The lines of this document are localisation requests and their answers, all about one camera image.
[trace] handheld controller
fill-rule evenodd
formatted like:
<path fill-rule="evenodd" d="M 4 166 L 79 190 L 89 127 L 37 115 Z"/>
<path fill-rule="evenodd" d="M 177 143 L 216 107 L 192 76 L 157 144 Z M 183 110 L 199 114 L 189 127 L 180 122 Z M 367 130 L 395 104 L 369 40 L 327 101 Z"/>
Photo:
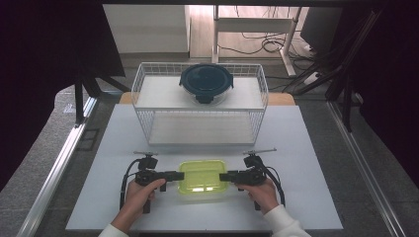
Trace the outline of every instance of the handheld controller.
<path fill-rule="evenodd" d="M 130 165 L 128 170 L 126 171 L 126 175 L 124 176 L 123 181 L 123 188 L 121 190 L 121 204 L 120 208 L 123 207 L 125 202 L 125 188 L 126 188 L 126 179 L 128 177 L 128 172 L 132 165 L 138 162 L 138 172 L 135 173 L 135 182 L 141 186 L 147 186 L 151 182 L 165 179 L 167 182 L 173 181 L 181 181 L 185 179 L 185 173 L 183 172 L 176 172 L 176 171 L 165 171 L 165 172 L 156 172 L 154 171 L 157 165 L 157 159 L 153 158 L 153 155 L 157 155 L 157 153 L 152 152 L 134 152 L 135 154 L 143 154 L 145 155 L 144 158 L 134 160 Z M 166 183 L 160 187 L 160 192 L 166 192 Z M 142 209 L 142 213 L 150 213 L 150 200 L 145 202 L 145 205 Z"/>
<path fill-rule="evenodd" d="M 231 182 L 234 184 L 241 184 L 241 185 L 248 185 L 248 186 L 258 186 L 262 185 L 265 180 L 267 179 L 267 174 L 270 178 L 274 181 L 277 186 L 277 189 L 280 193 L 282 203 L 285 204 L 284 192 L 281 188 L 281 183 L 272 175 L 272 173 L 265 167 L 263 164 L 262 159 L 259 156 L 256 156 L 256 153 L 261 152 L 269 152 L 269 151 L 276 151 L 277 149 L 274 148 L 272 150 L 260 150 L 260 151 L 247 151 L 244 152 L 244 155 L 249 155 L 248 157 L 244 158 L 244 164 L 246 165 L 247 170 L 244 171 L 227 171 L 226 174 L 219 174 L 219 179 L 225 182 Z M 255 209 L 260 210 L 261 206 L 254 201 Z"/>

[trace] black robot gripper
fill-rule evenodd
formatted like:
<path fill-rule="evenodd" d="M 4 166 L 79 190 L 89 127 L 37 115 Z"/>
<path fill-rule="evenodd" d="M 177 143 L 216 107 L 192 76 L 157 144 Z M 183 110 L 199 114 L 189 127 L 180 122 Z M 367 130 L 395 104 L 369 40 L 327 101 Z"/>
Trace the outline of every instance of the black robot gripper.
<path fill-rule="evenodd" d="M 183 172 L 176 172 L 176 171 L 165 171 L 165 172 L 156 172 L 154 169 L 157 165 L 157 159 L 153 158 L 152 155 L 156 155 L 152 152 L 134 152 L 135 154 L 144 154 L 145 157 L 141 159 L 137 159 L 133 161 L 128 170 L 126 171 L 126 175 L 123 181 L 123 189 L 122 189 L 122 197 L 121 197 L 121 204 L 120 208 L 123 207 L 125 202 L 125 188 L 126 188 L 126 179 L 128 177 L 128 172 L 130 167 L 138 162 L 138 172 L 135 173 L 135 182 L 141 186 L 147 186 L 153 181 L 159 179 L 165 179 L 167 182 L 173 181 L 182 181 L 185 179 L 185 173 Z M 166 192 L 166 183 L 160 187 L 160 192 Z M 147 200 L 143 209 L 142 213 L 150 213 L 150 200 Z"/>
<path fill-rule="evenodd" d="M 259 167 L 257 167 L 257 164 L 263 164 L 262 159 L 259 156 L 255 156 L 254 153 L 251 153 L 250 156 L 244 158 L 244 164 L 247 168 L 250 168 L 248 170 L 244 171 L 227 171 L 226 174 L 219 174 L 219 179 L 221 181 L 225 182 L 231 182 L 234 184 L 240 184 L 240 185 L 248 185 L 248 186 L 258 186 L 262 185 L 266 178 L 265 172 Z M 258 204 L 258 202 L 254 201 L 255 204 L 255 210 L 260 210 L 261 206 Z"/>
<path fill-rule="evenodd" d="M 135 182 L 144 187 L 159 179 L 165 179 L 166 182 L 182 181 L 185 179 L 185 173 L 176 171 L 155 172 L 154 170 L 142 170 L 135 173 Z M 166 192 L 166 183 L 160 186 L 160 192 Z M 145 202 L 142 213 L 150 213 L 149 199 Z"/>

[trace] translucent plastic box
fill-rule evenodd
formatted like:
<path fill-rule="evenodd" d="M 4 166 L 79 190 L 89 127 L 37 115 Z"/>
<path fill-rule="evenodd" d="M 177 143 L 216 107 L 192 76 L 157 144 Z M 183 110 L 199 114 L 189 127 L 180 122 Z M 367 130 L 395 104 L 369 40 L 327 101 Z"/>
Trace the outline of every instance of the translucent plastic box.
<path fill-rule="evenodd" d="M 251 145 L 268 105 L 260 64 L 218 64 L 233 75 L 234 88 L 216 105 L 192 100 L 179 81 L 191 63 L 139 65 L 131 100 L 150 145 Z"/>
<path fill-rule="evenodd" d="M 227 172 L 221 160 L 187 161 L 179 171 L 185 173 L 185 179 L 179 181 L 182 195 L 221 193 L 228 188 L 227 182 L 219 180 L 219 174 Z"/>

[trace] black curtain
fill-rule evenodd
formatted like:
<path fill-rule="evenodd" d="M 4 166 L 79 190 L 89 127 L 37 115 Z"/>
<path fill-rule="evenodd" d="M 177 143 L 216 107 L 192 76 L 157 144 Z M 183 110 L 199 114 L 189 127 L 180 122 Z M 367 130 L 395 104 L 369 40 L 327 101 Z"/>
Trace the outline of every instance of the black curtain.
<path fill-rule="evenodd" d="M 60 90 L 125 76 L 102 5 L 0 1 L 0 189 L 47 122 Z"/>
<path fill-rule="evenodd" d="M 356 58 L 361 113 L 419 187 L 416 3 L 389 1 Z"/>

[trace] white sleeve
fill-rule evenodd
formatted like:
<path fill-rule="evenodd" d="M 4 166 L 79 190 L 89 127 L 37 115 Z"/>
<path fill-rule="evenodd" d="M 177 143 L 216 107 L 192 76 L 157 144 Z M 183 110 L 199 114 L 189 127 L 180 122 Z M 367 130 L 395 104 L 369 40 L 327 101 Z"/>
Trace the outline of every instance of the white sleeve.
<path fill-rule="evenodd" d="M 108 226 L 102 231 L 99 237 L 128 237 L 125 233 L 121 230 L 114 227 L 112 224 L 108 224 Z"/>
<path fill-rule="evenodd" d="M 283 205 L 270 210 L 264 215 L 274 232 L 273 237 L 308 237 L 298 220 L 293 219 Z"/>

